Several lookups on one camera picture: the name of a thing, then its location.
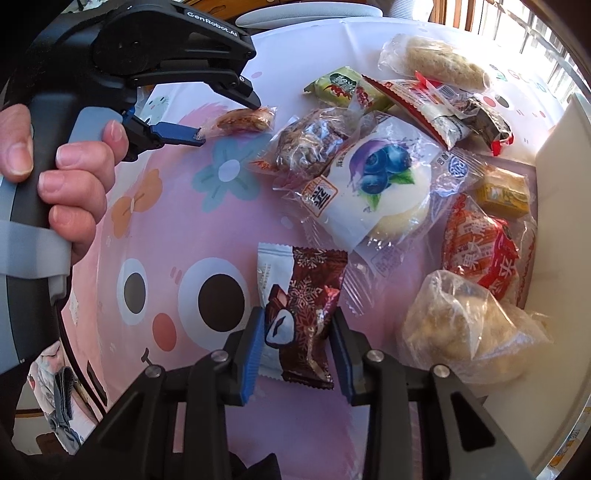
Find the cartoon eye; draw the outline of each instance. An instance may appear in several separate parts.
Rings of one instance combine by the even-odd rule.
[[[128,258],[123,262],[117,279],[117,304],[127,325],[142,321],[148,303],[148,280],[142,262]]]
[[[244,328],[251,311],[240,271],[222,258],[204,258],[183,275],[178,315],[189,338],[208,351],[222,348],[228,334]]]

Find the snack package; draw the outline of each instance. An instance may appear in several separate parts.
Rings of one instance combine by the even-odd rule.
[[[278,189],[320,175],[357,128],[361,114],[345,108],[313,110],[287,125],[265,152],[250,163],[262,173],[280,175]]]
[[[487,165],[484,181],[474,192],[476,203],[489,215],[517,219],[530,212],[530,188],[526,178]]]
[[[379,66],[409,77],[420,72],[429,80],[467,92],[483,93],[491,86],[492,76],[485,69],[466,58],[462,51],[432,38],[396,35],[384,44]]]
[[[451,196],[481,179],[469,153],[443,151],[416,127],[373,112],[330,167],[293,194],[313,244],[355,252],[352,272],[387,278]]]
[[[470,196],[459,195],[447,220],[443,268],[478,283],[502,300],[517,278],[518,258],[508,222],[485,214]]]
[[[206,123],[197,138],[222,137],[240,133],[261,133],[273,130],[277,107],[262,106],[257,110],[239,108],[220,115]]]
[[[551,343],[543,316],[499,304],[486,288],[445,270],[425,278],[402,326],[415,367],[448,365],[469,385],[513,380],[532,347]]]
[[[427,133],[448,149],[470,135],[471,130],[455,117],[419,80],[377,80],[364,77],[373,87],[415,119]]]
[[[261,375],[334,387],[325,342],[346,265],[342,251],[259,244],[256,275],[265,307]]]
[[[354,96],[362,103],[363,111],[380,110],[385,112],[392,102],[371,85],[361,82],[361,74],[351,67],[341,67],[315,80],[304,88],[329,105],[347,108]]]

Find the pink cheek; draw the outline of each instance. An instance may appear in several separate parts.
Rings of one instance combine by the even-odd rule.
[[[177,330],[173,320],[165,313],[159,313],[152,322],[152,334],[156,345],[164,352],[171,351],[177,344]]]

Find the flower print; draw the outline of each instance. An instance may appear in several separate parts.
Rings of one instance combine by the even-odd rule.
[[[244,201],[258,196],[259,181],[246,169],[246,164],[265,148],[270,139],[271,135],[262,134],[247,142],[231,137],[223,137],[216,142],[212,163],[193,177],[193,188],[206,193],[202,203],[204,212],[212,212],[219,207],[227,192]]]

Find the window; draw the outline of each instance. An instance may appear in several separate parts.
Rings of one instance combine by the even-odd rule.
[[[566,104],[579,92],[591,101],[589,85],[564,45],[552,30],[521,0],[434,0],[446,4],[440,23],[463,28],[488,38],[501,47],[522,53],[548,84],[554,96]]]

